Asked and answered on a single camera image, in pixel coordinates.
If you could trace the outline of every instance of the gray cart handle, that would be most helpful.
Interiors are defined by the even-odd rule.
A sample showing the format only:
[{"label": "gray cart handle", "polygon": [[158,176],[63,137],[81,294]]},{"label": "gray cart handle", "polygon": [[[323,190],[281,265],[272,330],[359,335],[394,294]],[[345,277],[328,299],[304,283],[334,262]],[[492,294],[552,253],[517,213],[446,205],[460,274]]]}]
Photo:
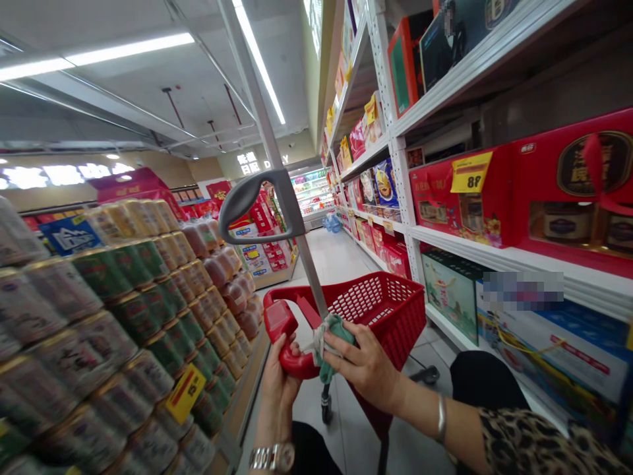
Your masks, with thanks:
[{"label": "gray cart handle", "polygon": [[[229,226],[240,219],[251,209],[257,197],[262,183],[269,181],[275,187],[279,196],[279,205],[287,224],[287,231],[283,234],[260,237],[237,237],[229,233]],[[305,234],[305,225],[301,215],[301,209],[297,202],[297,196],[290,181],[290,175],[285,168],[265,170],[255,175],[250,175],[240,181],[224,199],[220,210],[220,235],[230,244],[262,244],[266,242],[282,241]]]}]

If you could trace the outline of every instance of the supermarket aisle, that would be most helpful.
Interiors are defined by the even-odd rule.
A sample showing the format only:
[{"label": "supermarket aisle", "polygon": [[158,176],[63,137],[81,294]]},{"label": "supermarket aisle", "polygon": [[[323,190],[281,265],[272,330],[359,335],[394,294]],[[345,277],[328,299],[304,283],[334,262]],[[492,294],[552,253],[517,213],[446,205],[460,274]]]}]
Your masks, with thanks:
[{"label": "supermarket aisle", "polygon": [[[346,233],[328,233],[324,228],[308,233],[308,242],[315,260],[316,269],[322,284],[335,284],[351,280],[380,270],[371,258],[356,245]],[[297,263],[291,282],[280,286],[307,285],[307,278],[301,262]],[[258,292],[262,297],[269,289]],[[300,344],[310,341],[312,331],[301,318],[298,308],[290,304],[298,315],[299,329],[297,341]],[[452,393],[448,367],[440,358],[438,351],[450,354],[450,343],[443,334],[426,328],[411,354],[425,365],[435,365],[440,371],[437,389],[444,394]],[[409,359],[403,372],[412,374],[420,369]],[[380,441],[371,428],[365,413],[356,401],[347,382],[339,375],[330,386],[334,417],[329,426],[321,422],[320,392],[322,385],[318,379],[305,381],[293,407],[293,418],[311,424],[323,438],[341,471],[347,475],[372,474],[378,467]],[[253,408],[244,440],[244,451],[238,475],[248,472],[248,458],[253,447],[255,424],[259,412],[260,396]],[[392,474],[436,473],[452,474],[454,467],[446,453],[437,443],[417,433],[408,424],[394,420],[390,430],[390,449],[388,472]]]}]

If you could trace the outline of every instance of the black pants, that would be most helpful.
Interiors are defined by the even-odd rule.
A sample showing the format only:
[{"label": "black pants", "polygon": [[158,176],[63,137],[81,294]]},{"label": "black pants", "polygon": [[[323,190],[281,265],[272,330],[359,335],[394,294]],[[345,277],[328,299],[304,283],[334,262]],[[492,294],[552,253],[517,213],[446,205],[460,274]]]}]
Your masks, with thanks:
[{"label": "black pants", "polygon": [[[490,353],[460,353],[450,366],[450,378],[453,383],[454,400],[490,410],[530,409],[512,372]],[[341,474],[322,435],[315,428],[303,422],[293,422],[292,441],[295,445],[293,474]],[[459,464],[457,473],[470,475],[474,472]]]}]

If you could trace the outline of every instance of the woman's right hand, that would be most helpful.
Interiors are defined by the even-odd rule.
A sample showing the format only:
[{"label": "woman's right hand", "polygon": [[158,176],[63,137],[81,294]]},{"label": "woman's right hand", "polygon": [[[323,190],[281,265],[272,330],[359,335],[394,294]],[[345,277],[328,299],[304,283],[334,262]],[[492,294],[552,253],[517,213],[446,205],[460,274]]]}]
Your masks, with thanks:
[{"label": "woman's right hand", "polygon": [[353,384],[368,402],[383,412],[393,414],[402,398],[402,374],[396,371],[369,327],[346,320],[343,320],[343,327],[356,337],[360,348],[327,332],[325,341],[345,359],[328,351],[324,352],[323,359]]}]

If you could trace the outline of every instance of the leopard print sleeve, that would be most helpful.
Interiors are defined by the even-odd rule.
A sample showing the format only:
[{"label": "leopard print sleeve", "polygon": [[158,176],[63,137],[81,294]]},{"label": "leopard print sleeve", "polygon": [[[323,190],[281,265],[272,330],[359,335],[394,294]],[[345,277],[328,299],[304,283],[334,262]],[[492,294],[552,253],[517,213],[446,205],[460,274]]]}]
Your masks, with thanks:
[{"label": "leopard print sleeve", "polygon": [[529,410],[480,408],[479,415],[492,474],[633,474],[580,424],[570,422],[567,439]]}]

